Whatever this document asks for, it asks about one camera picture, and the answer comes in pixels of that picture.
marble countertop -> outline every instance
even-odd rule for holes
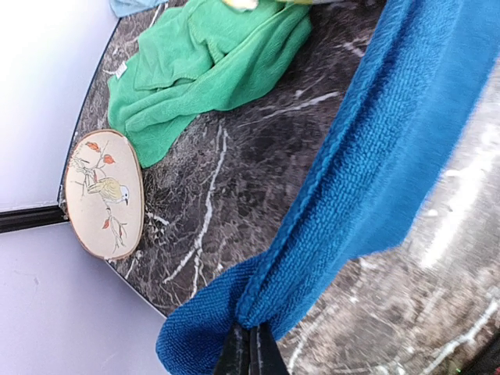
[[[106,81],[164,8],[120,21],[73,144],[109,127]],[[141,243],[109,264],[162,314],[270,245],[381,9],[355,1],[313,7],[312,35],[272,92],[200,115],[143,171]],[[500,327],[499,144],[500,67],[405,243],[350,262],[280,342],[293,374],[455,373],[492,337]]]

light blue cloth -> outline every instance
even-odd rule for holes
[[[167,318],[156,345],[166,369],[212,373],[235,320],[246,329],[269,322],[282,338],[348,260],[398,245],[499,47],[499,0],[389,0],[270,249]]]
[[[164,2],[167,0],[109,0],[111,9],[119,18],[154,8]]]

painted bird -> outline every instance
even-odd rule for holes
[[[112,177],[104,177],[87,188],[89,194],[99,193],[105,203],[125,202],[128,205],[128,187]]]

towel fabric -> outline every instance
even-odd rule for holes
[[[495,63],[499,20],[498,0],[387,2],[270,249],[167,318],[168,371],[211,373],[235,320],[282,338],[349,259],[404,239]]]
[[[309,8],[273,0],[237,12],[221,0],[167,9],[139,53],[109,80],[108,119],[143,167],[161,160],[199,114],[267,94],[309,36]]]
[[[111,9],[119,18],[152,9],[164,2],[167,0],[109,0]]]

oval plaque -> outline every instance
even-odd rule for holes
[[[131,254],[141,239],[144,192],[130,142],[114,130],[86,135],[66,169],[68,216],[81,244],[102,259]]]

